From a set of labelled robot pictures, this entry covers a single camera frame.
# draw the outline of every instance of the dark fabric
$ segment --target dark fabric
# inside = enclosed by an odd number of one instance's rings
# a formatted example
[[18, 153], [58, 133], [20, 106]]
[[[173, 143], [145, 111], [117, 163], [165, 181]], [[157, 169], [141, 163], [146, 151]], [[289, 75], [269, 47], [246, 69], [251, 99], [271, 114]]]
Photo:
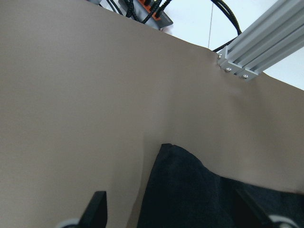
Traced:
[[304, 196], [265, 189], [210, 172], [185, 149], [163, 144], [150, 174], [138, 228], [233, 228], [233, 189], [245, 189], [267, 214], [304, 228]]

